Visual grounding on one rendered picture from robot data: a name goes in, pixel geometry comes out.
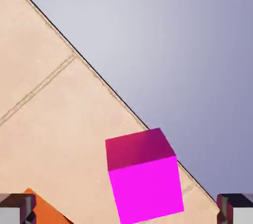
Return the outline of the small orange cube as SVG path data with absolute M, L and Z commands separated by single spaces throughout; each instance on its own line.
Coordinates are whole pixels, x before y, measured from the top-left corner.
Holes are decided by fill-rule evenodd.
M 34 208 L 36 224 L 74 224 L 32 189 L 28 188 L 24 193 L 36 196 L 36 206 Z

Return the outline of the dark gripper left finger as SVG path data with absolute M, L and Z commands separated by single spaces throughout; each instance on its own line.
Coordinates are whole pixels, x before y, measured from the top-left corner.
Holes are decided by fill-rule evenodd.
M 36 224 L 36 196 L 0 193 L 0 224 Z

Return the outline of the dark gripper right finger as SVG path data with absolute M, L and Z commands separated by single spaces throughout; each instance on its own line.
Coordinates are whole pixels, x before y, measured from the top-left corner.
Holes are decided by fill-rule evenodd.
M 217 224 L 253 224 L 253 194 L 221 193 L 216 203 Z

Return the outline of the small magenta cube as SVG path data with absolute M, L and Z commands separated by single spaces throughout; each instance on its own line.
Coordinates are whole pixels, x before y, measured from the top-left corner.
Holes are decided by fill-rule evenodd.
M 160 128 L 106 139 L 105 147 L 121 224 L 184 210 L 177 156 Z

